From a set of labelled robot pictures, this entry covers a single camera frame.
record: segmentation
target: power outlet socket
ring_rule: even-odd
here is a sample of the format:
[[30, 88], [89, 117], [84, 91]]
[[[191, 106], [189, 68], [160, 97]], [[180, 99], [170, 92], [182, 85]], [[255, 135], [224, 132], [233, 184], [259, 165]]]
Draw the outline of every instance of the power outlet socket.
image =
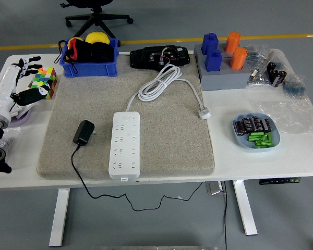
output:
[[116, 112], [111, 136], [109, 175], [112, 179], [137, 178], [140, 175], [140, 115]]

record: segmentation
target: white robotic arm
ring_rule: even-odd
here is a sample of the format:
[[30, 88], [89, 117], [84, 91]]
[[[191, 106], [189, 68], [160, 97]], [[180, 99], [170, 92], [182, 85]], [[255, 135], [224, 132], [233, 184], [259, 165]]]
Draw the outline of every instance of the white robotic arm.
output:
[[22, 58], [19, 63], [10, 65], [0, 81], [0, 139], [12, 118], [12, 109], [15, 104], [27, 106], [43, 99], [51, 88], [52, 80], [48, 80], [43, 86], [28, 89], [20, 93], [16, 92], [17, 82], [23, 76], [37, 73], [42, 65], [28, 65], [32, 61], [38, 61], [41, 57]]

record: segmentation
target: white power cable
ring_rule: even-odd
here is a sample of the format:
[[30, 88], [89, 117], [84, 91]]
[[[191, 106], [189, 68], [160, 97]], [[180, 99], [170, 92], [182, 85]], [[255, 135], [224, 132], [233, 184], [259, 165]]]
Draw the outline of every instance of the white power cable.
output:
[[181, 72], [180, 68], [177, 66], [169, 64], [167, 67], [164, 67], [159, 72], [157, 77], [155, 77], [152, 81], [145, 83], [143, 86], [141, 86], [139, 91], [131, 97], [125, 111], [129, 111], [131, 103], [134, 100], [134, 98], [136, 97], [136, 95], [138, 95], [138, 97], [141, 101], [150, 102], [150, 101], [158, 98], [162, 94], [162, 92], [166, 89], [166, 87], [169, 86], [172, 82], [184, 81], [184, 82], [189, 84], [189, 86], [191, 87], [192, 91], [194, 92], [194, 94], [197, 98], [197, 101], [198, 101], [199, 106], [200, 106], [200, 110], [199, 110], [200, 118], [202, 120], [209, 118], [211, 116], [210, 112], [206, 107], [204, 107], [204, 105], [203, 105], [202, 101], [200, 100], [194, 86], [188, 80], [179, 78], [181, 75], [182, 75], [182, 72]]

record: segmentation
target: chair base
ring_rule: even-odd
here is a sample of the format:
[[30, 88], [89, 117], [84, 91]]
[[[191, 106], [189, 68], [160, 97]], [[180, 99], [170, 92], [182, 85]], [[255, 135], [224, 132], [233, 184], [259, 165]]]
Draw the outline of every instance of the chair base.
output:
[[86, 15], [69, 16], [65, 17], [66, 26], [71, 27], [72, 24], [70, 20], [83, 20], [86, 21], [84, 25], [78, 30], [74, 37], [79, 37], [84, 34], [93, 24], [100, 26], [105, 33], [111, 38], [116, 38], [115, 35], [110, 31], [110, 29], [103, 22], [104, 20], [116, 20], [116, 19], [127, 19], [129, 24], [132, 24], [134, 20], [130, 18], [129, 15], [116, 15], [116, 14], [101, 14], [101, 13], [91, 13]]

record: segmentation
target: yellow floor line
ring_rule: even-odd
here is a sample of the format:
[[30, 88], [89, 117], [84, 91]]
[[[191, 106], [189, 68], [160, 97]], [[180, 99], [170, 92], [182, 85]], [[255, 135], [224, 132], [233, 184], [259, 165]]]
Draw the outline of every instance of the yellow floor line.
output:
[[[281, 35], [243, 35], [242, 40], [253, 39], [285, 39], [285, 38], [313, 38], [313, 33], [309, 34], [281, 34]], [[227, 40], [227, 36], [218, 37], [220, 41]], [[144, 44], [144, 43], [180, 43], [180, 42], [201, 42], [202, 37], [179, 38], [179, 39], [151, 39], [151, 40], [131, 40], [121, 41], [121, 44]], [[58, 44], [39, 44], [39, 45], [19, 45], [19, 46], [0, 46], [0, 51], [33, 49], [33, 48], [57, 48]]]

